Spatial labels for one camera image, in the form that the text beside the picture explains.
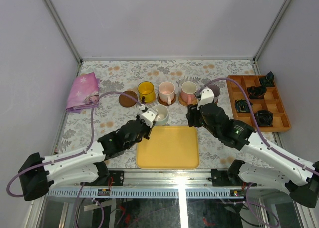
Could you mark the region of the white mug blue handle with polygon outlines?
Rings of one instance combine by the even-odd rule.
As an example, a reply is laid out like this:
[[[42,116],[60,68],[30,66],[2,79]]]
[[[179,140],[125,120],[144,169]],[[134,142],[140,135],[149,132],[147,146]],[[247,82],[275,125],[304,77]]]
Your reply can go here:
[[[158,113],[155,118],[155,126],[165,126],[169,119],[168,108],[162,104],[158,104],[153,106],[152,109]]]

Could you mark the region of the yellow glass cup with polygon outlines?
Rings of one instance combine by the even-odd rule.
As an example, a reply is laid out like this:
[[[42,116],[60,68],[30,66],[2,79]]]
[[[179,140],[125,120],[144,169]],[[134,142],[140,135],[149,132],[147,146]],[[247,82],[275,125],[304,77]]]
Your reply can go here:
[[[143,81],[138,85],[138,93],[143,95],[155,93],[154,85],[149,81]]]

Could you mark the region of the purple glass cup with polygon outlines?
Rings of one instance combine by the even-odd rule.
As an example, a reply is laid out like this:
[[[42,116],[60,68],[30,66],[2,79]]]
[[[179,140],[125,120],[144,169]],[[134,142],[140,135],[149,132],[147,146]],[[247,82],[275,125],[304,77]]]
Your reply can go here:
[[[210,84],[210,85],[208,85],[208,88],[210,88],[213,91],[214,97],[219,97],[221,90],[220,90],[220,87],[218,85]]]

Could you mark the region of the pink ceramic mug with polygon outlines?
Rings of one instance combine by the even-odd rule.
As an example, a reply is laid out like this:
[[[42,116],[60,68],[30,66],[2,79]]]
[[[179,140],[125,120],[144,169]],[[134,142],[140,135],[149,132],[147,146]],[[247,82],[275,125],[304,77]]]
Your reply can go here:
[[[159,85],[159,97],[163,102],[171,105],[175,97],[175,85],[172,82],[162,82]]]

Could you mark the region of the white mug pink handle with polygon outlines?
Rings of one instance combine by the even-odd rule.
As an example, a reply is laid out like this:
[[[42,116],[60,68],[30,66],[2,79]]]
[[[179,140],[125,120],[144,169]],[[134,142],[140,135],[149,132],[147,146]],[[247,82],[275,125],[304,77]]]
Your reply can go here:
[[[197,99],[195,93],[197,92],[197,85],[192,81],[186,81],[181,86],[181,97],[187,105],[191,104]]]

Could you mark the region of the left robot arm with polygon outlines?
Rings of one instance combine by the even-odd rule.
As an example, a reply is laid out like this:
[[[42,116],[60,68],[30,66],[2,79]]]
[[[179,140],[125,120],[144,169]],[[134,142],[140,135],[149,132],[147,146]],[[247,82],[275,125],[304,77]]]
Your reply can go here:
[[[104,162],[122,155],[143,139],[149,139],[155,118],[149,112],[142,113],[116,131],[100,137],[89,148],[45,157],[39,153],[30,155],[18,171],[22,196],[32,201],[55,187],[72,183],[105,185],[109,173]]]

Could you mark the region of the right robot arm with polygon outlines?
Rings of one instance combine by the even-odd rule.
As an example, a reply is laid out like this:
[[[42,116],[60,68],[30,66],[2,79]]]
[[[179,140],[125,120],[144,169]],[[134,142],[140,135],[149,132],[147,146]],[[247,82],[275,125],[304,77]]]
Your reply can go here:
[[[314,208],[319,199],[319,164],[296,157],[275,144],[262,140],[250,125],[230,119],[214,102],[188,105],[190,127],[203,127],[227,147],[249,153],[271,166],[263,168],[235,159],[227,170],[232,185],[256,183],[280,190],[295,202]]]

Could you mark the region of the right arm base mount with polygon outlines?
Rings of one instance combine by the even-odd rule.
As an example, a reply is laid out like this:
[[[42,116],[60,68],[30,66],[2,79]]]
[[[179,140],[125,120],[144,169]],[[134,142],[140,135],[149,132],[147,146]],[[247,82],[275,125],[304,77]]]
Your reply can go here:
[[[244,168],[248,163],[235,159],[227,170],[211,169],[211,177],[208,177],[213,187],[243,186],[244,183],[257,183],[248,181],[248,178],[240,178],[240,168]]]

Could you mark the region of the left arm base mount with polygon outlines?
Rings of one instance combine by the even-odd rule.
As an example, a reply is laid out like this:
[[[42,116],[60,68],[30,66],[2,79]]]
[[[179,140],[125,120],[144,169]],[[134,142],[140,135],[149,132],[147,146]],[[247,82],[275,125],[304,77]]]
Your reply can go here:
[[[97,174],[97,178],[92,181],[82,182],[85,186],[123,186],[124,171],[121,170],[109,170],[104,162],[93,163],[89,166],[93,168],[94,173]]]

